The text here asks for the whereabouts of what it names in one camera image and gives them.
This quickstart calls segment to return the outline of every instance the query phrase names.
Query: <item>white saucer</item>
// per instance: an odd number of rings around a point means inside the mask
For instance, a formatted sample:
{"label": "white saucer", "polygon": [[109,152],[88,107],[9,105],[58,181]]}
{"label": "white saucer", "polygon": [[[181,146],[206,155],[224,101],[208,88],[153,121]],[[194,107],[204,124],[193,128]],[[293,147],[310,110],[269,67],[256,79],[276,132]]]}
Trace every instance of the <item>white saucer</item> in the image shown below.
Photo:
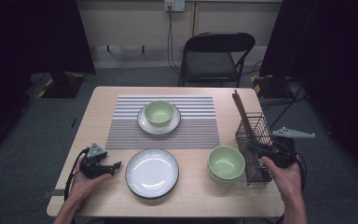
{"label": "white saucer", "polygon": [[156,127],[151,124],[145,116],[145,106],[138,113],[138,124],[141,128],[147,132],[152,134],[164,134],[173,131],[180,122],[180,112],[176,106],[173,106],[173,117],[171,121],[164,127]]}
{"label": "white saucer", "polygon": [[145,199],[157,199],[169,193],[179,177],[179,166],[169,152],[145,149],[127,165],[126,181],[130,190]]}

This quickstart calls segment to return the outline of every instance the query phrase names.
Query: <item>gray carpet floor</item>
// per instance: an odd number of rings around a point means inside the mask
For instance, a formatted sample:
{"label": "gray carpet floor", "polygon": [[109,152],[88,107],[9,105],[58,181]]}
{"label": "gray carpet floor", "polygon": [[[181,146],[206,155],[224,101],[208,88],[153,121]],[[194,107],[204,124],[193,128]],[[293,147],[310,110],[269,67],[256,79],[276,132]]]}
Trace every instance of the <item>gray carpet floor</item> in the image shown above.
{"label": "gray carpet floor", "polygon": [[[43,75],[34,74],[32,81]],[[38,98],[48,79],[45,76],[29,89],[31,100],[25,113],[0,144],[0,223],[52,222],[53,218],[46,213],[48,200],[41,196],[55,188],[79,121],[96,87],[170,87],[177,85],[178,75],[170,67],[97,69],[96,76],[86,76],[75,99]],[[219,84],[187,86],[219,87]],[[234,87],[234,84],[223,87]],[[252,87],[250,78],[243,77],[241,88]],[[291,82],[293,91],[298,87]],[[299,92],[299,97],[305,95],[304,91]],[[259,100],[268,124],[287,107],[272,105],[277,99]],[[74,118],[77,123],[72,127]],[[308,165],[304,197],[309,223],[358,223],[358,163],[329,135],[322,116],[307,97],[295,102],[272,131],[282,127],[316,134],[315,139],[296,139],[296,150]],[[78,218],[77,223],[103,223],[103,220]],[[249,218],[243,223],[267,221]]]}

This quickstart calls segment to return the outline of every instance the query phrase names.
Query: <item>light green bowl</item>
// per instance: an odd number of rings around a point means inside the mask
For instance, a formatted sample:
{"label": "light green bowl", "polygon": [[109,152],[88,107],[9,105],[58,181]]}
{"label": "light green bowl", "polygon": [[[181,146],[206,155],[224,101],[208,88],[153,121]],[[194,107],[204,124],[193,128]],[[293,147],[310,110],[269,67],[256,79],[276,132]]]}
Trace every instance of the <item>light green bowl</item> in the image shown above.
{"label": "light green bowl", "polygon": [[209,154],[208,168],[211,174],[222,181],[234,181],[245,170],[245,159],[234,147],[216,147]]}
{"label": "light green bowl", "polygon": [[146,106],[145,116],[152,125],[165,126],[173,117],[173,105],[167,101],[153,101]]}

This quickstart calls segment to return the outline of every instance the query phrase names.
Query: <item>metal basket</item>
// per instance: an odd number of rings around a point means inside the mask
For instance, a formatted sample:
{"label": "metal basket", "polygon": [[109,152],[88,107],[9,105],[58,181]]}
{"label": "metal basket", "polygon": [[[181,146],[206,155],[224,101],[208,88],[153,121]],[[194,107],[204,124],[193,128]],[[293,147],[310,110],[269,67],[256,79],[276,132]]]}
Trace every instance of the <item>metal basket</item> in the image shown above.
{"label": "metal basket", "polygon": [[[251,115],[248,114],[248,120],[252,126],[252,130],[254,131],[256,140],[260,143],[271,144],[269,126],[267,125],[263,115],[261,113]],[[247,144],[250,139],[249,134],[245,131],[242,122],[240,123],[235,136],[240,152],[245,158],[245,173],[248,186],[253,182],[264,182],[265,184],[269,183],[272,180],[271,171],[266,166],[260,165],[257,156],[247,149]]]}

